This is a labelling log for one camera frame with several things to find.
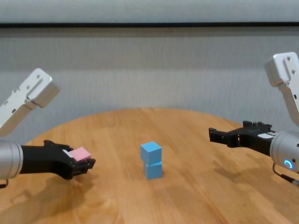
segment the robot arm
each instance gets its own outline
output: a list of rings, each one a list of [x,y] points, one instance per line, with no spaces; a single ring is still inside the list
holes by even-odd
[[[14,90],[0,106],[0,137],[11,133],[34,110],[44,108],[57,94],[59,88],[52,78],[41,69],[31,75]],[[0,185],[8,185],[8,179],[18,174],[54,173],[66,180],[92,169],[95,159],[76,160],[68,145],[45,140],[43,146],[21,146],[16,142],[0,140]]]
[[[44,108],[58,93],[59,88],[47,73],[34,70],[0,106],[0,137],[10,134],[30,111],[36,106]]]
[[[293,52],[274,55],[265,64],[268,79],[278,87],[292,121],[299,126],[299,59]],[[294,131],[275,132],[272,126],[262,122],[243,122],[243,127],[230,132],[209,128],[211,142],[226,144],[228,147],[247,147],[270,156],[275,174],[299,186],[299,181],[279,174],[275,165],[299,174],[299,133]]]

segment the round wooden table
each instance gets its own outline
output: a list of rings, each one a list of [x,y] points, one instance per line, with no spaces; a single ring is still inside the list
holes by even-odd
[[[0,224],[297,224],[299,191],[270,157],[209,141],[234,122],[194,111],[129,109],[57,126],[43,140],[83,146],[96,163],[66,181],[19,175],[0,190]],[[163,147],[164,175],[146,180],[140,145]]]

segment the silver cylindrical joint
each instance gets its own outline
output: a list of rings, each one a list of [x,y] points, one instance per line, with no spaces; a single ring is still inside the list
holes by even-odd
[[[270,145],[270,156],[277,165],[299,172],[299,133],[279,132]]]
[[[23,165],[23,151],[19,144],[0,140],[0,180],[15,178]]]

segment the blue cube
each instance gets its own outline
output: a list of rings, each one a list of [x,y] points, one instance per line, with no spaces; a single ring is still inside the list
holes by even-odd
[[[143,171],[146,179],[156,179],[162,177],[162,162],[158,162],[152,165],[143,164]]]
[[[152,165],[162,161],[162,148],[154,141],[140,146],[140,156],[147,165]]]

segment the gray wall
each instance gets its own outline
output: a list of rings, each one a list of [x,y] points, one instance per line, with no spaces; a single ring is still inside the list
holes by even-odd
[[[91,113],[150,106],[294,129],[263,64],[299,52],[298,36],[293,27],[0,29],[0,102],[37,67],[62,88],[5,139],[23,144]]]

